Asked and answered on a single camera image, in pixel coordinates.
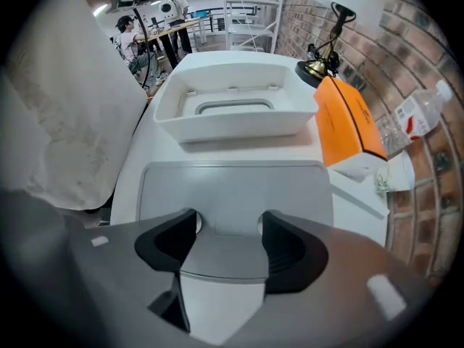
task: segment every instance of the bottle label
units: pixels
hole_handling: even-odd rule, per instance
[[[403,132],[411,141],[426,135],[431,127],[412,96],[406,98],[394,111]]]

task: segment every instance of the table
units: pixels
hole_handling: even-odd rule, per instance
[[[150,35],[150,37],[148,37],[148,43],[150,41],[153,41],[154,39],[159,39],[161,40],[162,42],[162,45],[165,49],[165,53],[166,53],[166,56],[167,58],[169,59],[169,63],[171,64],[171,67],[175,68],[175,66],[177,66],[178,64],[178,61],[177,61],[177,58],[175,57],[175,54],[174,54],[174,51],[173,51],[173,46],[171,44],[171,41],[170,41],[170,38],[169,38],[169,34],[170,33],[174,33],[176,31],[179,31],[179,30],[182,30],[184,28],[189,28],[189,27],[192,27],[192,26],[195,26],[195,25],[199,25],[200,27],[200,20],[201,19],[195,19],[195,20],[189,20],[187,22],[184,22],[184,23],[181,23],[178,27],[171,27],[169,30],[164,30],[160,33],[155,33],[153,35]]]

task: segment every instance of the orange packaging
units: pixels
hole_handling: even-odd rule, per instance
[[[376,124],[359,91],[326,76],[314,98],[319,105],[316,122],[326,167],[366,176],[385,164]]]

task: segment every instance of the white plastic container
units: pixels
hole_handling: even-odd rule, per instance
[[[155,121],[179,143],[296,134],[318,105],[295,61],[256,52],[189,54],[160,90]]]

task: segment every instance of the white cloth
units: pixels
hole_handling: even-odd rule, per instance
[[[134,43],[133,38],[136,37],[137,32],[121,33],[121,52],[124,56],[124,63],[128,66],[137,57],[137,44]]]
[[[56,207],[111,196],[146,94],[86,0],[43,0],[1,74],[0,186]]]
[[[169,25],[171,22],[174,22],[175,20],[185,20],[186,16],[183,13],[183,10],[189,6],[189,3],[187,0],[173,0],[174,5],[177,7],[178,10],[178,15],[177,17],[171,17],[171,18],[166,18],[165,24]]]

